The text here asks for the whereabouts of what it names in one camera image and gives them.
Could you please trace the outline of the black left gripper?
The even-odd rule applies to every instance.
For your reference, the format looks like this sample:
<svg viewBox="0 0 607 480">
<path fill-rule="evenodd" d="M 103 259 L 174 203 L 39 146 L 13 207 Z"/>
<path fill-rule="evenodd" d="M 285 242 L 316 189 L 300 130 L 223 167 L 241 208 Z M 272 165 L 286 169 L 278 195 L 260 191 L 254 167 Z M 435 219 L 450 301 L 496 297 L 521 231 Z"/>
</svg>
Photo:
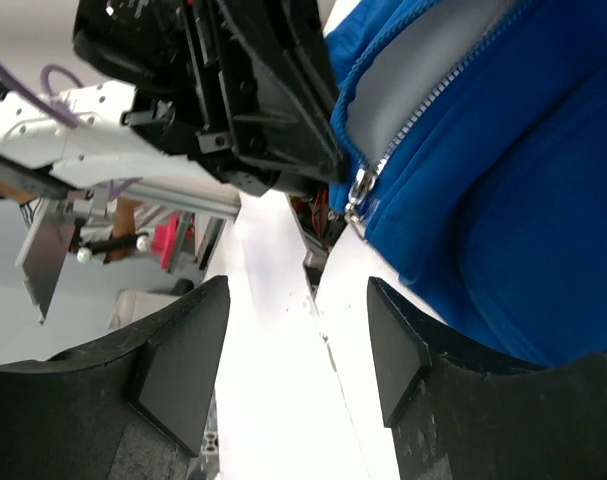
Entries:
<svg viewBox="0 0 607 480">
<path fill-rule="evenodd" d="M 259 168 L 338 183 L 347 161 L 329 125 L 338 96 L 314 1 L 220 1 L 249 57 L 227 81 L 231 123 L 204 1 L 81 1 L 75 54 L 135 88 L 123 125 L 160 152 L 223 184 L 263 192 Z M 257 167 L 242 163 L 238 157 Z"/>
</svg>

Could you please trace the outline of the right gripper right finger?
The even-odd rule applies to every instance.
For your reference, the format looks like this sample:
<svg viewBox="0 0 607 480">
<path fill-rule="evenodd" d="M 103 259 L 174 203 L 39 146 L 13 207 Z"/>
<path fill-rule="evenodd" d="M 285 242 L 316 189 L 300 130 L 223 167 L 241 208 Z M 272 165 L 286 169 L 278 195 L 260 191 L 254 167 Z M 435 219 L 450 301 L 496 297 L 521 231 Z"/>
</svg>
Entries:
<svg viewBox="0 0 607 480">
<path fill-rule="evenodd" d="M 607 479 L 607 353 L 543 368 L 481 345 L 371 278 L 382 420 L 404 479 Z"/>
</svg>

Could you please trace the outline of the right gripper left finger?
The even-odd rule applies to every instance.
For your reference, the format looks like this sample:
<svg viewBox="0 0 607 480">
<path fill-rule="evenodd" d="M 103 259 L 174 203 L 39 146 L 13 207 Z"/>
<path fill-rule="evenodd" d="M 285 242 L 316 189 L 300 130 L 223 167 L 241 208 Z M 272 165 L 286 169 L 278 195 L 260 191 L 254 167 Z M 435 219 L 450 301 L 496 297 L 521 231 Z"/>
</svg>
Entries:
<svg viewBox="0 0 607 480">
<path fill-rule="evenodd" d="M 184 479 L 230 310 L 216 276 L 45 361 L 0 365 L 0 479 Z"/>
</svg>

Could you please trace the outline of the silver zipper pull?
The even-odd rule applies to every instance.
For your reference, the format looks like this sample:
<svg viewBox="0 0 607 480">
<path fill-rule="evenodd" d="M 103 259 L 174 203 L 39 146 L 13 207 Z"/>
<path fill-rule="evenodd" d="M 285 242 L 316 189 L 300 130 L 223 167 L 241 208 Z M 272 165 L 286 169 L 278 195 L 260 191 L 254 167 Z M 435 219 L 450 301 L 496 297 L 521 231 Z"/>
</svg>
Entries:
<svg viewBox="0 0 607 480">
<path fill-rule="evenodd" d="M 358 223 L 358 209 L 375 186 L 378 174 L 372 168 L 360 168 L 350 186 L 345 206 L 345 216 L 350 223 Z"/>
</svg>

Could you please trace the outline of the blue zip-up jacket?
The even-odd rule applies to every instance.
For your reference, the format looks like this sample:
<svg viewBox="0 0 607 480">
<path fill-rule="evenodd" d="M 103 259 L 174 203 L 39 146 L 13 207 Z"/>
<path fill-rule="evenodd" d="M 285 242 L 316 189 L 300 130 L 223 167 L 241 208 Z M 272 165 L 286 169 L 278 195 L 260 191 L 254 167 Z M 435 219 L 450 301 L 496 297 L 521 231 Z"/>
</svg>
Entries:
<svg viewBox="0 0 607 480">
<path fill-rule="evenodd" d="M 365 241 L 452 328 L 607 352 L 607 1 L 360 1 L 326 38 Z"/>
</svg>

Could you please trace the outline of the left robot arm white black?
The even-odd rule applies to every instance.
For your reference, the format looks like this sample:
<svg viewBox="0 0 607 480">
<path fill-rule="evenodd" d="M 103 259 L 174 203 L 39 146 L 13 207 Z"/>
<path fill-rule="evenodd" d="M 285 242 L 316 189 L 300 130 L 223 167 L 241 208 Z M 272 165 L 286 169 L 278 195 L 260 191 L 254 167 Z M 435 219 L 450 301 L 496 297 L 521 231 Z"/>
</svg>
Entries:
<svg viewBox="0 0 607 480">
<path fill-rule="evenodd" d="M 73 49 L 103 83 L 37 96 L 0 75 L 0 178 L 17 188 L 206 173 L 310 197 L 346 177 L 313 1 L 82 1 Z"/>
</svg>

